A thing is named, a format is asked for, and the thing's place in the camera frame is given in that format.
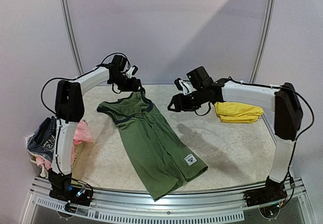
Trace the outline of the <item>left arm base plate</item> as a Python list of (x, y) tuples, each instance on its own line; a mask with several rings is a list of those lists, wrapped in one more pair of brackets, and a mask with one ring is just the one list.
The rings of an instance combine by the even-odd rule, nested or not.
[(94, 190), (90, 185), (73, 186), (69, 181), (52, 185), (49, 196), (71, 204), (90, 206)]

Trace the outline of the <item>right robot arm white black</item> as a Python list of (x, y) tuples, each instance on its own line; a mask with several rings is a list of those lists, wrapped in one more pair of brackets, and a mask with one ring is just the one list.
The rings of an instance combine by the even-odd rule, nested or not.
[(277, 183), (283, 182), (290, 168), (303, 118), (299, 96), (293, 85), (251, 84), (232, 78), (213, 80), (203, 66), (187, 73), (187, 78), (174, 81), (180, 93), (172, 97), (169, 111), (196, 111), (204, 103), (238, 102), (274, 113), (276, 149), (268, 178)]

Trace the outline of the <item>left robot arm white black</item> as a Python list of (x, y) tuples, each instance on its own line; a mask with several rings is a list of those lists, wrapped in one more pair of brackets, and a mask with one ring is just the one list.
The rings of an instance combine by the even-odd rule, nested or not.
[(83, 95), (104, 82), (116, 85), (120, 92), (139, 91), (141, 82), (134, 76), (137, 71), (138, 67), (131, 66), (124, 54), (115, 53), (110, 63), (101, 62), (81, 76), (58, 82), (55, 101), (57, 133), (48, 178), (63, 200), (70, 201), (75, 197), (74, 188), (65, 181), (72, 179), (73, 137), (85, 113)]

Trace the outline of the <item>olive green garment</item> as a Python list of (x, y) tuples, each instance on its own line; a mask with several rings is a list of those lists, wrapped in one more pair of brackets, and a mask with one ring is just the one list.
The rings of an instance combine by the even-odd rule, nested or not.
[(180, 140), (145, 92), (103, 101), (96, 110), (113, 120), (132, 166), (154, 201), (207, 171), (207, 164)]

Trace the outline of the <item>yellow shorts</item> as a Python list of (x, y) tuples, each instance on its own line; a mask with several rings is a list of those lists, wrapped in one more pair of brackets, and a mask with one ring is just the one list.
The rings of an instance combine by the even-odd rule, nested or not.
[(217, 102), (214, 108), (216, 116), (222, 123), (251, 124), (264, 113), (259, 106), (238, 102)]

